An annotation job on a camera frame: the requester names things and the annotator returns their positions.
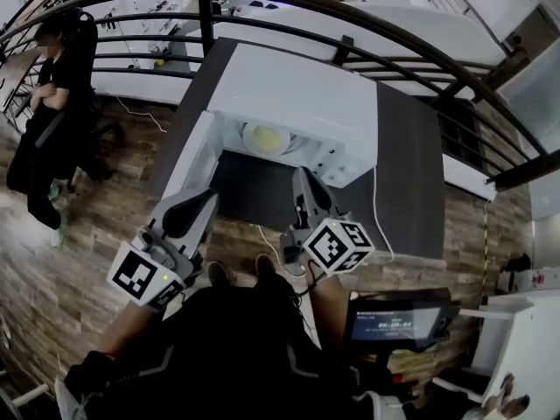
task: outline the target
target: display screen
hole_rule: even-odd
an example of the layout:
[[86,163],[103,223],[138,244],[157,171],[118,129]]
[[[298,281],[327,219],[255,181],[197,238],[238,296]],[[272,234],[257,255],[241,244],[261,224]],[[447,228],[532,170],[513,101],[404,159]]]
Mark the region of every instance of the display screen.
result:
[[423,340],[438,319],[439,308],[411,311],[357,311],[352,340]]

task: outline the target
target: white cable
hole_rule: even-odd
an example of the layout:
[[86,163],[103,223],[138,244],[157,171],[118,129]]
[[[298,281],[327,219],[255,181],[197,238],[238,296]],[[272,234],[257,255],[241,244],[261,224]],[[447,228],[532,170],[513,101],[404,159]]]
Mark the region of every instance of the white cable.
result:
[[389,264],[391,263],[393,260],[395,260],[395,253],[393,252],[393,249],[391,248],[391,245],[389,243],[389,240],[387,239],[387,236],[385,236],[385,234],[383,233],[383,229],[381,224],[379,223],[379,220],[377,219],[377,166],[374,166],[374,217],[375,217],[375,224],[377,224],[377,228],[379,230],[379,233],[381,234],[381,236],[383,237],[383,240],[385,241],[385,244],[387,244],[388,247],[388,251],[391,253],[391,258],[388,262],[378,262],[376,264]]
[[261,226],[258,226],[258,225],[256,226],[256,228],[258,228],[258,229],[259,229],[259,232],[261,232],[261,237],[262,237],[262,239],[264,240],[264,242],[266,242],[267,245],[269,246],[269,248],[272,249],[272,252],[274,252],[274,255],[275,255],[275,257],[276,257],[276,261],[278,262],[278,266],[280,266],[280,268],[281,268],[284,272],[288,273],[288,274],[289,274],[290,276],[292,276],[292,277],[295,277],[295,278],[305,277],[305,274],[303,274],[302,276],[294,276],[291,272],[289,272],[289,271],[282,265],[282,262],[280,262],[280,255],[278,254],[276,248],[270,243],[269,240],[267,240],[266,236],[264,236],[263,228],[262,228]]
[[148,112],[146,112],[145,114],[140,114],[140,113],[138,113],[138,112],[130,112],[129,108],[127,108],[127,107],[124,105],[124,103],[121,101],[121,99],[120,99],[118,96],[115,95],[115,98],[121,103],[121,105],[126,109],[126,111],[127,111],[129,114],[131,114],[132,116],[149,116],[149,117],[151,117],[151,119],[154,121],[154,123],[159,127],[159,130],[161,130],[162,132],[167,132],[166,130],[164,130],[164,129],[161,128],[161,125],[158,123],[158,120],[156,120],[156,119],[154,118],[154,115],[152,115],[152,114],[150,114],[150,113],[148,113]]

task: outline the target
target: shoe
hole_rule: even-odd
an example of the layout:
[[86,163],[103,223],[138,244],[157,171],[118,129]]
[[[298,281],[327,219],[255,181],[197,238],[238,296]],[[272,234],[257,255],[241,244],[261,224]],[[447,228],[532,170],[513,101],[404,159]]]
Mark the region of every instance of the shoe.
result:
[[56,230],[51,230],[51,246],[54,248],[59,248],[62,246],[62,241],[64,240],[64,235],[62,234],[62,226]]
[[60,185],[51,185],[51,190],[49,191],[49,200],[53,201],[60,196]]
[[261,278],[263,275],[276,274],[277,269],[268,255],[260,254],[255,259],[255,273],[257,277]]
[[59,248],[64,242],[64,233],[67,229],[66,213],[59,212],[60,214],[60,227],[51,230],[51,246]]
[[231,286],[228,273],[220,262],[211,262],[208,264],[208,279],[210,284],[215,287],[225,288]]

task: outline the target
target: wood-grain floor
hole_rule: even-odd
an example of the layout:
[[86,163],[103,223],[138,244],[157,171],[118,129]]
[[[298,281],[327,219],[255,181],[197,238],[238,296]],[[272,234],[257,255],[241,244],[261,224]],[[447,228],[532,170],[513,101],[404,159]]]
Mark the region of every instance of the wood-grain floor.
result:
[[[164,129],[172,118],[167,108],[134,103],[130,108],[150,111]],[[47,229],[27,213],[25,197],[5,187],[15,144],[5,133],[0,137],[0,312],[12,334],[10,351],[2,348],[2,354],[9,353],[22,369],[51,385],[56,375],[95,348],[100,333],[123,307],[125,300],[105,278],[120,241],[134,235],[155,205],[143,193],[143,185],[165,134],[151,119],[128,115],[116,102],[106,104],[103,118],[120,121],[125,132],[124,146],[107,157],[115,176],[97,185],[79,174],[76,193],[57,201],[68,218],[68,237],[61,249],[50,247]],[[345,285],[357,291],[445,286],[464,306],[476,307],[484,268],[483,207],[480,200],[448,188],[443,261],[397,257],[389,265],[360,267],[344,278]],[[527,188],[499,195],[488,213],[486,294],[500,267],[511,256],[530,250]],[[264,233],[278,245],[278,232]],[[270,250],[255,226],[218,219],[206,259],[222,261],[239,272],[240,284],[251,284],[247,269],[262,252]],[[207,280],[202,277],[199,284]],[[475,326],[467,320],[458,319],[450,331],[449,340],[425,353],[398,352],[391,358],[390,367],[405,380],[420,381],[419,395],[433,375],[459,365],[472,345]]]

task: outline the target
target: desk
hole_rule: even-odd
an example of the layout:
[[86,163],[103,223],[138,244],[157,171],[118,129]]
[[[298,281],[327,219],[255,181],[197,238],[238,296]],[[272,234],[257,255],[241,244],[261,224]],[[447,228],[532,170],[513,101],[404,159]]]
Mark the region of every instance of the desk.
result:
[[0,111],[17,131],[19,129],[12,107],[14,95],[39,56],[40,53],[36,49],[14,54],[0,67],[0,85],[2,85],[0,87]]
[[[555,380],[556,386],[555,313],[556,310],[551,310],[546,305],[539,310],[524,296],[491,297],[488,305],[482,305],[479,310],[461,310],[462,316],[484,319],[470,370],[476,375],[489,376],[490,381],[483,393],[461,388],[440,377],[434,378],[433,382],[450,391],[464,392],[470,400],[482,405],[490,396],[497,396],[506,375],[513,374],[513,397],[531,397],[529,409],[519,420],[536,420],[535,413],[542,410],[544,403],[550,404],[557,399],[555,392],[552,392],[552,395],[546,394],[546,389],[541,387],[541,378],[547,379],[543,376],[547,368],[552,369],[552,372],[549,372],[553,375],[550,379]],[[539,361],[543,368],[537,372],[536,365]],[[541,397],[540,405],[534,403],[536,397]],[[548,415],[538,418],[549,419],[552,418],[550,414],[556,412],[557,410],[552,408],[549,409]]]
[[[218,38],[187,89],[150,176],[148,190],[154,196],[164,194],[188,137],[200,114],[207,110],[239,44],[243,42]],[[440,259],[445,187],[437,113],[416,98],[381,83],[377,92],[372,96],[378,101],[379,221],[397,254]],[[221,195],[220,215],[285,230],[296,220],[293,171],[288,165],[224,151],[211,184]],[[333,190],[341,209],[352,211],[376,248],[386,250],[373,215],[373,179],[370,171],[345,188]]]

